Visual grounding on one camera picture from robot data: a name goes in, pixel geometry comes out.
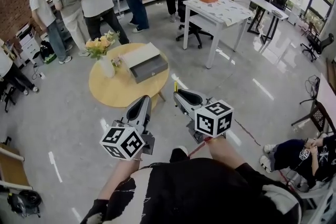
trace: gray pants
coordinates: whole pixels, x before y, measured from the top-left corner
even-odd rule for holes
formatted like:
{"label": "gray pants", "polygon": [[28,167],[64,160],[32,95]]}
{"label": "gray pants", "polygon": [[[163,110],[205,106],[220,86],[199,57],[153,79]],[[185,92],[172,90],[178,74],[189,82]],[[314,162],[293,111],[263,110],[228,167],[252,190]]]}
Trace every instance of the gray pants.
{"label": "gray pants", "polygon": [[54,20],[51,25],[47,27],[47,33],[49,36],[50,45],[53,48],[58,60],[63,62],[67,58],[67,52],[65,49],[65,44],[60,36],[56,20]]}

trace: woman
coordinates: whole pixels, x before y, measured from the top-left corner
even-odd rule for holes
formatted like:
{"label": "woman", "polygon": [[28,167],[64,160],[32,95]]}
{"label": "woman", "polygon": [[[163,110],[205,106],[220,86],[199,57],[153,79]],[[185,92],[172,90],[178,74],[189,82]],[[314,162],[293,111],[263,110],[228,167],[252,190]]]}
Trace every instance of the woman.
{"label": "woman", "polygon": [[56,17],[52,13],[46,0],[29,0],[32,16],[42,31],[46,31],[49,36],[50,44],[58,57],[61,65],[70,62],[71,56],[67,56],[67,51],[72,48],[72,45],[66,49],[65,44],[60,36],[56,24]]}
{"label": "woman", "polygon": [[261,166],[271,173],[289,167],[303,176],[309,188],[316,181],[327,182],[336,173],[336,135],[319,139],[288,140],[279,145],[265,145]]}
{"label": "woman", "polygon": [[79,0],[54,0],[56,10],[61,12],[63,22],[79,48],[78,55],[90,55],[85,49],[86,41],[90,39],[88,28],[85,24],[83,10]]}

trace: black and white cube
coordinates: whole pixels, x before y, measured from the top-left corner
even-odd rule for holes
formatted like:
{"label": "black and white cube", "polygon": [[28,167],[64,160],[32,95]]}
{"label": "black and white cube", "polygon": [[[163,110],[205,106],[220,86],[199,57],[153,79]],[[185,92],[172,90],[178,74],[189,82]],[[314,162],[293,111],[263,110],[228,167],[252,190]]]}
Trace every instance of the black and white cube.
{"label": "black and white cube", "polygon": [[195,130],[211,137],[217,137],[231,128],[233,108],[219,100],[195,111]]}
{"label": "black and white cube", "polygon": [[145,142],[134,127],[109,127],[100,144],[112,157],[130,161]]}

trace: table leg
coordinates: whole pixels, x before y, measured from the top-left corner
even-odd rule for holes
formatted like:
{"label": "table leg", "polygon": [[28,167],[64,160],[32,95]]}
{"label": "table leg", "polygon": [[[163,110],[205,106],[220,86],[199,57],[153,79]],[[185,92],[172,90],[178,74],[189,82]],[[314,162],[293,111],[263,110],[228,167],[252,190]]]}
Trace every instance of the table leg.
{"label": "table leg", "polygon": [[216,55],[216,49],[218,47],[218,43],[219,43],[219,37],[221,35],[221,29],[223,28],[223,25],[220,23],[217,23],[216,25],[216,30],[215,30],[215,35],[214,35],[214,40],[212,41],[211,44],[211,49],[210,49],[210,54],[208,57],[208,61],[206,62],[206,68],[210,69],[212,67],[212,64],[214,62],[215,59],[215,55]]}
{"label": "table leg", "polygon": [[241,39],[242,39],[242,37],[243,37],[244,31],[245,31],[245,27],[246,27],[246,24],[247,24],[247,20],[248,20],[248,19],[245,19],[245,20],[243,21],[241,27],[240,27],[240,31],[239,31],[239,34],[238,34],[238,39],[237,39],[237,42],[236,42],[235,47],[233,48],[233,51],[234,51],[234,52],[236,52],[237,47],[238,47],[238,45],[239,45],[239,43],[240,43],[240,41],[241,41]]}
{"label": "table leg", "polygon": [[185,23],[184,23],[184,39],[183,39],[183,49],[186,50],[188,47],[188,37],[189,37],[189,18],[190,18],[190,8],[185,7]]}
{"label": "table leg", "polygon": [[162,98],[162,100],[165,102],[166,101],[166,98],[163,96],[162,92],[159,91],[159,96]]}

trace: white sneaker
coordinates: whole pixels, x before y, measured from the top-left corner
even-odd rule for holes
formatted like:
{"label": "white sneaker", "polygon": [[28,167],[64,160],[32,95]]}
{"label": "white sneaker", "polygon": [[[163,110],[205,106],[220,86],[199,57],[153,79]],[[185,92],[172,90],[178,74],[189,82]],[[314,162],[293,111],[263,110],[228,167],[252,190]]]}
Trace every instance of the white sneaker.
{"label": "white sneaker", "polygon": [[264,151],[264,153],[266,153],[266,154],[268,154],[268,153],[270,153],[271,151],[273,151],[273,149],[276,147],[277,145],[265,145],[264,147],[263,147],[263,151]]}
{"label": "white sneaker", "polygon": [[266,172],[272,173],[271,169],[271,161],[269,158],[267,158],[265,155],[261,156],[259,160],[260,165],[262,166],[263,169],[265,169]]}
{"label": "white sneaker", "polygon": [[170,20],[172,23],[176,22],[176,15],[175,15],[175,13],[170,15],[169,20]]}
{"label": "white sneaker", "polygon": [[90,53],[88,51],[80,51],[78,55],[79,57],[88,57]]}
{"label": "white sneaker", "polygon": [[72,60],[71,56],[68,56],[67,58],[65,58],[64,61],[58,61],[60,65],[63,65],[64,63],[70,62]]}

